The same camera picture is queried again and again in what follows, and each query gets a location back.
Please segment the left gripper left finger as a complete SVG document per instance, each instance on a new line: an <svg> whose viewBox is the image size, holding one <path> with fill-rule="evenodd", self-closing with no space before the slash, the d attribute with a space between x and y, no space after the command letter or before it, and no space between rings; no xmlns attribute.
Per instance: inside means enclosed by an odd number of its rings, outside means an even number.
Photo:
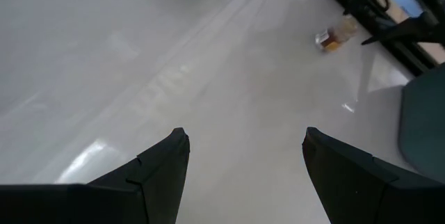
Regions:
<svg viewBox="0 0 445 224"><path fill-rule="evenodd" d="M178 127L87 184L3 185L1 222L175 223L189 154L189 137Z"/></svg>

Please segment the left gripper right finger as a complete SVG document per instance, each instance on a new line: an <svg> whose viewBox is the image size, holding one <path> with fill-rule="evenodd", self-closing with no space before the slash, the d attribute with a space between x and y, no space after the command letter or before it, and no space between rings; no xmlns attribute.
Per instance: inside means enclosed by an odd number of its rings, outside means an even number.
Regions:
<svg viewBox="0 0 445 224"><path fill-rule="evenodd" d="M444 185L307 128L302 153L331 223L444 223Z"/></svg>

